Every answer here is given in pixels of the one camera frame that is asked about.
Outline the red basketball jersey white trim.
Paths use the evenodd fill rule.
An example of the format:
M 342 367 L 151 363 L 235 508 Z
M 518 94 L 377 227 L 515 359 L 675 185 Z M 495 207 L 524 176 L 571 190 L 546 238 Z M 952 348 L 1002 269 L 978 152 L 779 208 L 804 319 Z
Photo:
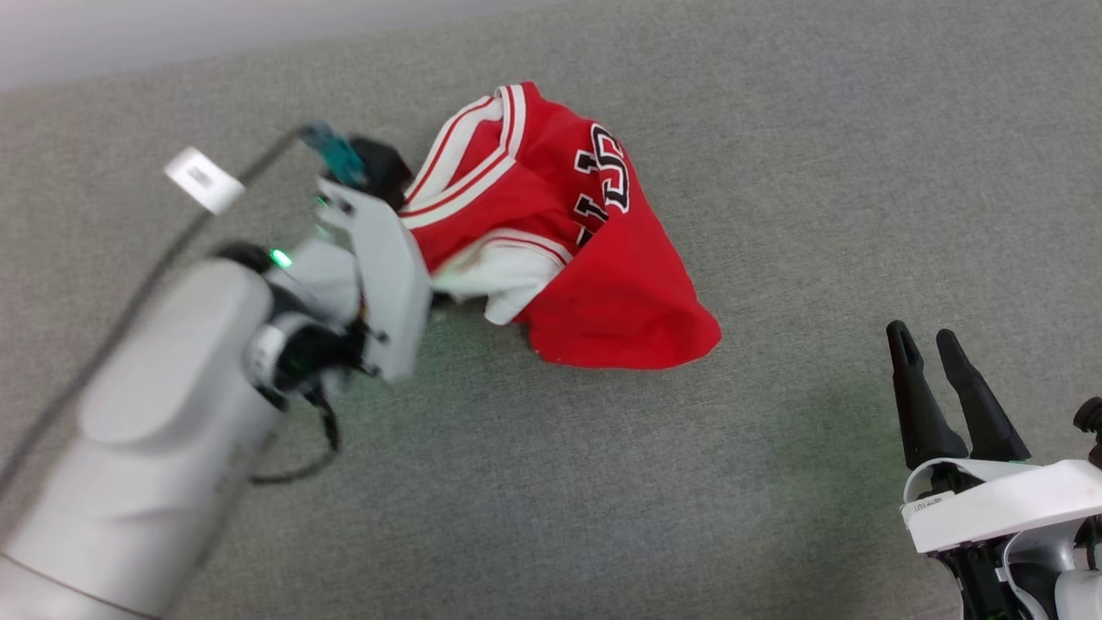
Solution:
M 449 118 L 400 216 L 434 291 L 485 300 L 545 362 L 671 369 L 721 342 L 622 141 L 534 83 Z

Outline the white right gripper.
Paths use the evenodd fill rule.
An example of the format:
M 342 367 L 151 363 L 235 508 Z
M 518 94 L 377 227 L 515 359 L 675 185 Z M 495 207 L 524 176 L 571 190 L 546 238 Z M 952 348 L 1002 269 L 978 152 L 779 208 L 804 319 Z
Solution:
M 918 553 L 1070 523 L 1102 514 L 1102 468 L 1083 460 L 1035 466 L 1031 452 L 950 329 L 936 342 L 959 398 L 972 450 L 951 429 L 925 376 L 923 357 L 903 320 L 886 326 L 906 467 L 901 516 Z M 979 486 L 922 499 L 934 468 L 968 474 Z

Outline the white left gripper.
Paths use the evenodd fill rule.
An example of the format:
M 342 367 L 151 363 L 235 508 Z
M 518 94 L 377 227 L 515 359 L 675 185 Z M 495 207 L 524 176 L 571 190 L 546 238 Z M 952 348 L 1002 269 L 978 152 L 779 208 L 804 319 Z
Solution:
M 367 311 L 363 367 L 383 381 L 413 376 L 433 300 L 424 255 L 391 205 L 318 178 L 320 219 L 350 236 Z

